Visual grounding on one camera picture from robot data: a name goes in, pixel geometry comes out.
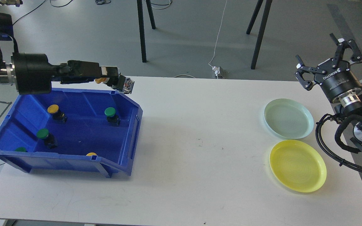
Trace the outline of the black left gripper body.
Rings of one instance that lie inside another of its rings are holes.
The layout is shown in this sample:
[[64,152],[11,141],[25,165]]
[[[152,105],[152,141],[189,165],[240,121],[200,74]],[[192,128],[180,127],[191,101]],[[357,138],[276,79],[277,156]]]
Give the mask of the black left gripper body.
[[44,53],[13,53],[11,60],[20,95],[48,94],[52,81],[60,81],[71,71],[66,63],[50,64]]

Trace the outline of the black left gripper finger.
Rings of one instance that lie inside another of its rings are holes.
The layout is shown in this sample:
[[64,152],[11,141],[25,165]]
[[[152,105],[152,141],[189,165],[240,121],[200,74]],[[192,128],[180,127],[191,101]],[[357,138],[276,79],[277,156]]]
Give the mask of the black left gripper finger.
[[69,60],[67,62],[67,78],[106,78],[118,76],[120,73],[117,67],[100,66],[96,62]]
[[72,83],[90,83],[93,82],[93,78],[62,78],[60,84],[72,84]]

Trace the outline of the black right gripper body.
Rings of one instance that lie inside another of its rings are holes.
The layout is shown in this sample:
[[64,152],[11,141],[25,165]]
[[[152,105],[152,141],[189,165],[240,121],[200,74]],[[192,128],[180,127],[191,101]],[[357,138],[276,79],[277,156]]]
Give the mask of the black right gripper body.
[[320,85],[330,103],[338,103],[343,93],[355,91],[358,94],[362,91],[362,85],[352,73],[348,61],[328,59],[319,64],[318,68],[325,74],[316,73],[314,82]]

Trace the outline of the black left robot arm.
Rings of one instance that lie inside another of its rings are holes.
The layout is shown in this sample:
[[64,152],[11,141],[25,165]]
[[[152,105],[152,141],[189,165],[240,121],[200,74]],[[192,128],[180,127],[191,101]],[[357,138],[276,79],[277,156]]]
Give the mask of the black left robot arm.
[[[21,0],[0,0],[0,5],[22,5]],[[20,53],[14,38],[12,17],[0,13],[0,84],[16,86],[20,95],[48,94],[52,82],[104,83],[116,91],[127,91],[128,78],[117,67],[104,67],[96,62],[69,60],[52,65],[44,53]]]

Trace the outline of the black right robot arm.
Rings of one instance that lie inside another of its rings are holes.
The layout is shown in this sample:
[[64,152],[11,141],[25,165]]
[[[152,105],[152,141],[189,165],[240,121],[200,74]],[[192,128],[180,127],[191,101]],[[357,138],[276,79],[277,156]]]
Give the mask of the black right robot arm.
[[338,124],[334,135],[336,144],[350,153],[362,153],[362,84],[350,68],[362,63],[362,53],[355,40],[337,39],[334,34],[330,37],[337,47],[334,56],[310,67],[297,55],[295,77],[307,91],[319,85],[327,100],[335,104],[336,113],[325,114],[316,123],[315,137],[320,148],[340,166],[362,173],[362,166],[345,160],[327,147],[321,134],[325,122],[334,121]]

